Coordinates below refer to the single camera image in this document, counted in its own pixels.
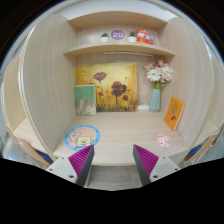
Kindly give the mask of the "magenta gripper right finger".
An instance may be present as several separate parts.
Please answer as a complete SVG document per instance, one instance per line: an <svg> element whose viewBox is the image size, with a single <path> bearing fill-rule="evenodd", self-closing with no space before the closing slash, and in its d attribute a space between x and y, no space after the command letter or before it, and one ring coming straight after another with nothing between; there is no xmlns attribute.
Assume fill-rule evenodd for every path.
<svg viewBox="0 0 224 224"><path fill-rule="evenodd" d="M136 144L133 145L133 157L143 186L151 183L150 175L159 157Z"/></svg>

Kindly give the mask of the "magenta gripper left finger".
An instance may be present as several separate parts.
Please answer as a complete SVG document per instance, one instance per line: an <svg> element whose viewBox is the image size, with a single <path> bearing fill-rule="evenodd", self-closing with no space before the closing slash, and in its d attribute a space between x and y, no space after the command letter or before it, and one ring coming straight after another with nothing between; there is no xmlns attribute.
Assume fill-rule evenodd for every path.
<svg viewBox="0 0 224 224"><path fill-rule="evenodd" d="M83 187L85 185L94 154L94 146L90 145L68 157L70 164L77 174L76 184L78 186Z"/></svg>

